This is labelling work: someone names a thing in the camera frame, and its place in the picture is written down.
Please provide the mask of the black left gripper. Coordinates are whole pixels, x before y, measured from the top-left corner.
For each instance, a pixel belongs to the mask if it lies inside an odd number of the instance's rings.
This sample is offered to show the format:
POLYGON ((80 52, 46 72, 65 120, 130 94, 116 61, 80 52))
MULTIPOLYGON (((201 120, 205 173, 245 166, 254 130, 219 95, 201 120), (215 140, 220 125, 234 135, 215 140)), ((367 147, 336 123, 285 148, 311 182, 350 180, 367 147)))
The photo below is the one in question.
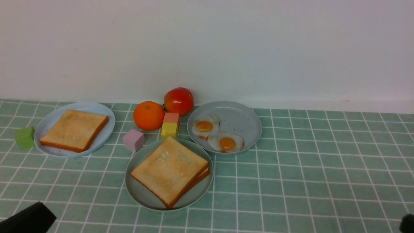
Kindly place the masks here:
POLYGON ((0 223, 1 233, 46 233, 57 217, 43 202, 36 202, 0 223))

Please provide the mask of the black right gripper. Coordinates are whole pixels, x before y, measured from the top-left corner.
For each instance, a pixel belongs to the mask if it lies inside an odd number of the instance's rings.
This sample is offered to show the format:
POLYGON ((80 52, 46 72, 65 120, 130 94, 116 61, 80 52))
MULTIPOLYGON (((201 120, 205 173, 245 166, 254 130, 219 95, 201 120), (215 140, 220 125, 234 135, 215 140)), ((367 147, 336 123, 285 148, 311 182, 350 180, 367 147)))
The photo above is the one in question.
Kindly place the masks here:
POLYGON ((402 218, 399 231, 401 233, 414 233, 414 214, 407 214, 402 218))

